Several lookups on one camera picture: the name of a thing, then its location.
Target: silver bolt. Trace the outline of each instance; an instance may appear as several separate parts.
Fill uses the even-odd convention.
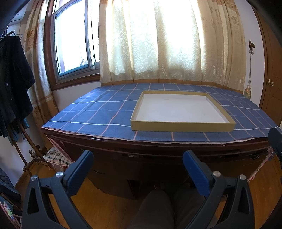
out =
[[[56,173],[56,177],[61,177],[62,175],[64,175],[63,172],[57,172],[57,173]]]
[[[213,175],[214,175],[215,177],[220,177],[220,176],[221,176],[221,173],[218,172],[218,171],[214,171],[214,172],[213,172]]]
[[[31,179],[31,181],[34,181],[34,180],[37,179],[37,176],[36,176],[36,175],[33,175],[30,179]]]
[[[241,179],[241,180],[246,180],[246,176],[245,176],[244,174],[241,174],[241,175],[240,175],[240,179]]]

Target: door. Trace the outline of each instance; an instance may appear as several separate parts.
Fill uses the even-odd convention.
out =
[[[265,53],[265,79],[259,107],[278,125],[282,120],[282,47],[261,14],[255,14]]]

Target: wooden floor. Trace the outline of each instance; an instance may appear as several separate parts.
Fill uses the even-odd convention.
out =
[[[45,178],[53,176],[54,171],[46,165],[36,165],[32,169],[32,174]],[[264,224],[282,195],[281,176],[280,163],[275,156],[271,161],[265,163],[256,174],[255,179],[250,182],[256,229]],[[16,186],[23,197],[28,182],[29,177],[26,177],[21,184]],[[60,223],[69,228],[52,195],[50,195],[50,199]],[[101,190],[95,188],[87,178],[78,194],[72,197],[72,200],[91,227],[98,229],[126,229],[142,202],[142,199],[128,200],[104,194]],[[224,202],[218,207],[217,217],[219,217],[223,206]]]

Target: dark wooden desk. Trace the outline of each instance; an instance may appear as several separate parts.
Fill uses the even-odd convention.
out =
[[[140,182],[182,182],[187,177],[183,153],[191,149],[211,170],[225,176],[249,177],[267,155],[267,138],[228,144],[180,144],[133,142],[42,131],[75,161],[90,150],[95,160],[88,178],[108,194],[136,198]]]

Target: person's leg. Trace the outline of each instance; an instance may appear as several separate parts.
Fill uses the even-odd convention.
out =
[[[153,190],[144,199],[128,229],[174,229],[173,208],[163,190]]]
[[[204,201],[204,196],[201,196],[196,188],[179,188],[172,199],[175,229],[185,229]],[[215,226],[216,222],[214,217],[208,228]]]

